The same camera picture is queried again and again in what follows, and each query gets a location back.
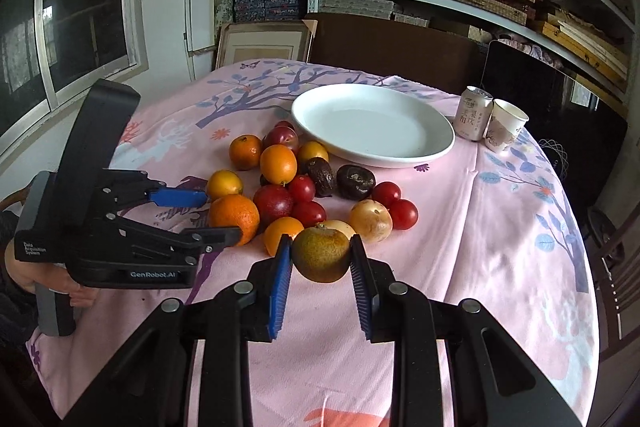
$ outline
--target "yellow fruit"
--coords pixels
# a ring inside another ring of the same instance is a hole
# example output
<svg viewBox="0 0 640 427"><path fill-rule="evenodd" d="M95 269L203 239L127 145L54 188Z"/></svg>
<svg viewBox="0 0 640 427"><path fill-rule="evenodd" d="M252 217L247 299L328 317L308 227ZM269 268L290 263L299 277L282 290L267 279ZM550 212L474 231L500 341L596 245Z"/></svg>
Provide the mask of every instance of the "yellow fruit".
<svg viewBox="0 0 640 427"><path fill-rule="evenodd" d="M228 194L242 194L242 180L235 172L216 171L209 178L205 192L213 201Z"/></svg>
<svg viewBox="0 0 640 427"><path fill-rule="evenodd" d="M339 230L305 229L293 240L291 260L307 279L335 282L349 269L349 240Z"/></svg>
<svg viewBox="0 0 640 427"><path fill-rule="evenodd" d="M271 255L271 257L275 257L282 234L285 233L289 235L290 238L295 239L303 230L305 230L305 227L303 227L302 223L293 217L276 219L262 234L262 240L264 241L264 247L267 249L267 253Z"/></svg>
<svg viewBox="0 0 640 427"><path fill-rule="evenodd" d="M229 146L229 159L239 171L248 171L260 165L262 140L253 134L238 136Z"/></svg>
<svg viewBox="0 0 640 427"><path fill-rule="evenodd" d="M236 247L251 241L260 225L260 214L254 202L240 194L228 194L211 203L210 227L240 227L242 237Z"/></svg>
<svg viewBox="0 0 640 427"><path fill-rule="evenodd" d="M316 227L318 227L319 229L340 230L340 232L342 232L347 239L351 239L351 236L356 233L356 231L351 228L351 225L349 225L349 223L339 221L338 219L329 219L328 221L323 221L322 223L318 223Z"/></svg>
<svg viewBox="0 0 640 427"><path fill-rule="evenodd" d="M300 165L304 165L311 158L316 157L324 158L326 161L329 161L329 153L321 143L314 141L306 142L300 150L298 150L298 163Z"/></svg>
<svg viewBox="0 0 640 427"><path fill-rule="evenodd" d="M274 185L286 185L296 177L296 155L284 145L271 145L260 155L260 172Z"/></svg>
<svg viewBox="0 0 640 427"><path fill-rule="evenodd" d="M354 204L349 224L364 243L377 243L386 239L394 226L389 211L374 200L362 200Z"/></svg>

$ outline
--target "orange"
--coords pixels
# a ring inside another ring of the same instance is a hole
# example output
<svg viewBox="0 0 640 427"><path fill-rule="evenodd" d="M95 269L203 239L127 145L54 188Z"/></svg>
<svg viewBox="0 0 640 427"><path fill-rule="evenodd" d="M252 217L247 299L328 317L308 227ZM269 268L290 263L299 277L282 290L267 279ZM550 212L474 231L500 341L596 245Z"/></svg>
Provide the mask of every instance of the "orange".
<svg viewBox="0 0 640 427"><path fill-rule="evenodd" d="M298 151L298 163L300 165L304 165L311 158L316 157L324 158L329 161L329 153L321 143L314 141L306 142Z"/></svg>
<svg viewBox="0 0 640 427"><path fill-rule="evenodd" d="M296 155L284 145L271 145L262 151L260 172L274 185L286 185L296 177Z"/></svg>
<svg viewBox="0 0 640 427"><path fill-rule="evenodd" d="M209 178L205 192L214 201L227 194L242 194L242 180L235 172L216 171Z"/></svg>
<svg viewBox="0 0 640 427"><path fill-rule="evenodd" d="M254 202L240 194L228 194L211 203L210 227L240 227L242 237L236 247L251 241L258 231L260 214Z"/></svg>
<svg viewBox="0 0 640 427"><path fill-rule="evenodd" d="M275 257L283 233L295 239L303 230L305 230L305 227L294 217L281 217L280 219L276 219L262 234L262 240L264 241L264 247L267 249L267 253L271 255L271 257Z"/></svg>
<svg viewBox="0 0 640 427"><path fill-rule="evenodd" d="M248 171L260 165L262 140L253 134L238 136L229 146L229 159L239 171Z"/></svg>

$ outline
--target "white plate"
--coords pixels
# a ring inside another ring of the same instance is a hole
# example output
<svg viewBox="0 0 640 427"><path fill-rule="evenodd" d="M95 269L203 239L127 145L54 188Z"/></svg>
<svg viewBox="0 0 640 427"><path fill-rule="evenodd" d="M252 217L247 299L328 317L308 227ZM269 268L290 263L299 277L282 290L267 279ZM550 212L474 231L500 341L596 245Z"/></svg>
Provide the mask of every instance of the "white plate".
<svg viewBox="0 0 640 427"><path fill-rule="evenodd" d="M316 87L294 100L291 114L329 152L372 167L421 165L453 147L449 120L430 105L387 87Z"/></svg>

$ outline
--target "human hand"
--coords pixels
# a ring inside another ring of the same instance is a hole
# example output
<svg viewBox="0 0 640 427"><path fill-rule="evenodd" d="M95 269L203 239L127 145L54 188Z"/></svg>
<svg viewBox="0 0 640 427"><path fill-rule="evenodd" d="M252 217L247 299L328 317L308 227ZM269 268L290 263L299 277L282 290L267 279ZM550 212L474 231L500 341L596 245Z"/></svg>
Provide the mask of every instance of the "human hand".
<svg viewBox="0 0 640 427"><path fill-rule="evenodd" d="M77 283L66 269L51 263L25 263L15 258L11 240L4 251L4 265L14 282L25 291L35 293L36 283L60 293L68 293L73 307L89 308L98 296L98 288Z"/></svg>

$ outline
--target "blue gripper pad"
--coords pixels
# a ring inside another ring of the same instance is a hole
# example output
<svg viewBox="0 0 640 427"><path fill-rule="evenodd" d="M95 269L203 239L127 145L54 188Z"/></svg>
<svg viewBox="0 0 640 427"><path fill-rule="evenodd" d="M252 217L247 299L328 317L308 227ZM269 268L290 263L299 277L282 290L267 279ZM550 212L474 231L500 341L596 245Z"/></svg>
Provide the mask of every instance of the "blue gripper pad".
<svg viewBox="0 0 640 427"><path fill-rule="evenodd" d="M207 195L203 190L165 187L150 192L149 201L153 201L157 206L200 208L207 203Z"/></svg>
<svg viewBox="0 0 640 427"><path fill-rule="evenodd" d="M364 331L368 341L371 340L373 299L370 292L370 285L367 279L370 278L370 271L367 276L367 262L364 247L360 238L353 236L351 239L351 279L353 280L353 292L356 296L356 306L358 307L358 317L360 318L360 328Z"/></svg>
<svg viewBox="0 0 640 427"><path fill-rule="evenodd" d="M278 332L282 329L284 308L287 304L292 269L290 250L291 240L289 236L283 235L278 245L276 257L273 260L276 263L276 273L269 296L268 330L272 341L276 339Z"/></svg>

